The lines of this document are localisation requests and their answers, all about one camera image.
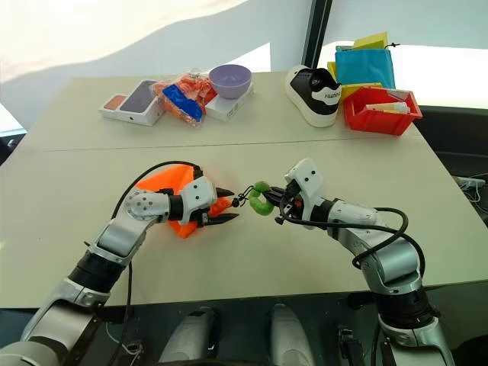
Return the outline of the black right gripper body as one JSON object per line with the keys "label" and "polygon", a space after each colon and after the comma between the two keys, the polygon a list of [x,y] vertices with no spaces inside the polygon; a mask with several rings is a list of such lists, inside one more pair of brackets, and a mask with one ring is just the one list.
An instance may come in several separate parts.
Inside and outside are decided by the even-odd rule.
{"label": "black right gripper body", "polygon": [[296,181],[291,181],[284,189],[282,196],[284,213],[291,218],[303,217],[304,203],[300,193],[301,188]]}

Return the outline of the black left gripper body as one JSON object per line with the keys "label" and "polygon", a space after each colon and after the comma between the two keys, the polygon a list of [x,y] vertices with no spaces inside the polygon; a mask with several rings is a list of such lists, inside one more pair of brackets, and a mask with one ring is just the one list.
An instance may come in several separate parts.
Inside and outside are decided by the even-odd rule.
{"label": "black left gripper body", "polygon": [[197,186],[197,221],[198,226],[220,225],[223,219],[220,214],[210,216],[210,209],[218,202],[217,193],[212,186]]}

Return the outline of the green ring-shaped toy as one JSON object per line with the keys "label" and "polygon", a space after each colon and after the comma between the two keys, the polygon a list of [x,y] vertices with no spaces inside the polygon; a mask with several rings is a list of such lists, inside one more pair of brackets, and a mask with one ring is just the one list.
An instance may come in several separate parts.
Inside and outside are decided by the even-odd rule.
{"label": "green ring-shaped toy", "polygon": [[248,199],[251,208],[261,216],[268,216],[274,210],[274,205],[265,196],[264,193],[270,190],[270,186],[265,181],[258,181],[249,192]]}

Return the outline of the orange cloth bag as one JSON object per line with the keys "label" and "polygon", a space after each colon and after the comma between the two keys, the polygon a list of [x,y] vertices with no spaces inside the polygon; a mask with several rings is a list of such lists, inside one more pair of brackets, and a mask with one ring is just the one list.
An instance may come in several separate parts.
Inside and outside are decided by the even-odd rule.
{"label": "orange cloth bag", "polygon": [[[193,180],[193,168],[187,165],[172,165],[154,175],[149,176],[136,184],[140,190],[159,191],[163,188],[171,188],[178,193],[187,183]],[[219,197],[217,202],[210,207],[208,216],[214,218],[231,207],[231,201],[226,197]],[[197,223],[190,222],[184,226],[177,221],[169,221],[168,225],[182,239],[187,239],[196,229]]]}

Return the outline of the orange and blue snack packet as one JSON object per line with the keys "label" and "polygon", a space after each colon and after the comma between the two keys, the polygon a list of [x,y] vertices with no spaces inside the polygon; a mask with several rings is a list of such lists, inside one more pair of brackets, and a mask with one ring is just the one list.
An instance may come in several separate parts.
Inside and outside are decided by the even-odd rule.
{"label": "orange and blue snack packet", "polygon": [[193,127],[201,125],[206,106],[217,96],[208,75],[198,71],[158,81],[150,89],[166,112]]}

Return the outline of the plain white carton box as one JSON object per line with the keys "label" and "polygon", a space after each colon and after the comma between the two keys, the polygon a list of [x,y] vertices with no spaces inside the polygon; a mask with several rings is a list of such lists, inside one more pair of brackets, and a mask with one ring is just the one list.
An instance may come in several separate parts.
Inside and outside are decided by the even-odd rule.
{"label": "plain white carton box", "polygon": [[206,115],[222,122],[228,122],[253,94],[254,82],[251,82],[247,91],[239,98],[229,99],[217,95],[205,105]]}

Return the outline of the white and black sneaker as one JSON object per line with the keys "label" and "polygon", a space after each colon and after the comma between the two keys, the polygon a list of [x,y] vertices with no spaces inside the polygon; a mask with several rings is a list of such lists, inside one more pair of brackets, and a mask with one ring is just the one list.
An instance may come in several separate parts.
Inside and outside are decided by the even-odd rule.
{"label": "white and black sneaker", "polygon": [[336,122],[342,84],[328,69],[304,65],[290,69],[284,82],[288,99],[312,127],[331,127]]}

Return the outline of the purple bowl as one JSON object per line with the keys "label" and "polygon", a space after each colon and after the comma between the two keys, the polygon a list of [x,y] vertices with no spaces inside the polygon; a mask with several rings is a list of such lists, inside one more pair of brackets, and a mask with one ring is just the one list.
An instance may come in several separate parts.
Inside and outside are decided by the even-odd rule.
{"label": "purple bowl", "polygon": [[240,98],[252,81],[251,71],[236,64],[217,66],[209,72],[208,77],[217,94],[227,99]]}

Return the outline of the red plastic bin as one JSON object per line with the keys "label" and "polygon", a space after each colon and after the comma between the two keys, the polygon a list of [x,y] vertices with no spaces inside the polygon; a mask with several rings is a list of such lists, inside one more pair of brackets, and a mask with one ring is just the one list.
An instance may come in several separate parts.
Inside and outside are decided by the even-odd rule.
{"label": "red plastic bin", "polygon": [[[366,104],[404,101],[410,107],[407,114],[369,111]],[[415,120],[422,119],[422,112],[410,91],[390,88],[363,87],[347,97],[344,102],[345,123],[351,130],[401,136]]]}

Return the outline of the grey rounded shell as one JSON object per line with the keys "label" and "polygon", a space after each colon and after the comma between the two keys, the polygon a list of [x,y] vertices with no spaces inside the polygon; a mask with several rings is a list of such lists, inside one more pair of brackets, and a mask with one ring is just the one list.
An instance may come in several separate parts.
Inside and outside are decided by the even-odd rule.
{"label": "grey rounded shell", "polygon": [[271,311],[270,359],[274,366],[316,366],[301,322],[282,303]]}
{"label": "grey rounded shell", "polygon": [[219,348],[220,314],[210,307],[189,313],[174,329],[159,363],[215,358]]}

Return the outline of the yellow plastic bin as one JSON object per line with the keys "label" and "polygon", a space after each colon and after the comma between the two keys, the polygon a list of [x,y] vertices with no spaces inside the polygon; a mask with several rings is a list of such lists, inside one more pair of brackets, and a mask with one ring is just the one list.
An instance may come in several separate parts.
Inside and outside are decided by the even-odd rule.
{"label": "yellow plastic bin", "polygon": [[355,40],[352,45],[353,50],[364,50],[364,49],[384,49],[388,44],[387,32],[381,32],[378,34],[373,34],[367,37],[363,37]]}
{"label": "yellow plastic bin", "polygon": [[[327,69],[331,76],[336,80],[336,63],[335,62],[328,62]],[[378,87],[382,88],[382,84],[379,82],[369,82],[369,83],[359,83],[359,84],[343,84],[342,85],[342,95],[340,98],[339,103],[342,104],[344,100],[349,97],[350,95],[354,94],[357,90],[363,87]]]}

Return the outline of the white box with dark phone print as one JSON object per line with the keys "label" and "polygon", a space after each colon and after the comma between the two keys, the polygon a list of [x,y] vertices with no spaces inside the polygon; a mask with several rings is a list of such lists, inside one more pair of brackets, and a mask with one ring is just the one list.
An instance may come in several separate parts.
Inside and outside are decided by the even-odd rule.
{"label": "white box with dark phone print", "polygon": [[142,80],[117,108],[117,116],[129,123],[153,126],[165,112],[153,94],[155,84],[156,80]]}

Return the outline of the white tube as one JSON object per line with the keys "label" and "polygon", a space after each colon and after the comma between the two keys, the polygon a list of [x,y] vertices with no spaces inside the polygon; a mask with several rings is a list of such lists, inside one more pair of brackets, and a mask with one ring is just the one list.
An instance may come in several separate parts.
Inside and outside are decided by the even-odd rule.
{"label": "white tube", "polygon": [[365,108],[369,111],[382,111],[384,113],[407,114],[410,112],[410,107],[404,101],[390,102],[390,103],[366,104]]}

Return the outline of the white box with salmon print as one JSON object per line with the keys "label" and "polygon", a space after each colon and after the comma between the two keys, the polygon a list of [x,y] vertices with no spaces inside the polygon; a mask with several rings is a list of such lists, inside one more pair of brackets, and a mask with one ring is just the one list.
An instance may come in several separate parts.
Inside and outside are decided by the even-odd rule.
{"label": "white box with salmon print", "polygon": [[103,103],[98,109],[98,113],[104,118],[117,119],[117,109],[123,104],[126,98],[126,95],[113,95],[109,100]]}

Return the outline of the white power strip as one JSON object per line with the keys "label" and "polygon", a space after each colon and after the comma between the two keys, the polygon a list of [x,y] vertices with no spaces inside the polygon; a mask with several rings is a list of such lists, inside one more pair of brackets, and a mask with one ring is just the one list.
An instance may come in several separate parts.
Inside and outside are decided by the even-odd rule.
{"label": "white power strip", "polygon": [[454,181],[461,191],[466,195],[469,202],[479,203],[481,201],[481,188],[486,186],[486,181],[482,178],[454,176]]}

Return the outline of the blue drawstring bag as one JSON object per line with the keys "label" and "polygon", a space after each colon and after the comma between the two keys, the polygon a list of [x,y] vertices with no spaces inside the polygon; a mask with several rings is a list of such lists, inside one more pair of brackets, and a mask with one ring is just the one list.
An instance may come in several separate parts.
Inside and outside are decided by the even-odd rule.
{"label": "blue drawstring bag", "polygon": [[393,62],[388,49],[335,49],[335,76],[343,85],[380,83],[396,88]]}

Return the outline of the dark vertical post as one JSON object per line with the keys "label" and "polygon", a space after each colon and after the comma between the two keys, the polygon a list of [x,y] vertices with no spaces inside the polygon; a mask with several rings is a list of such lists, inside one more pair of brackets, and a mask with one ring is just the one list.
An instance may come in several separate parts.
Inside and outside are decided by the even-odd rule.
{"label": "dark vertical post", "polygon": [[316,68],[333,0],[312,0],[301,64]]}

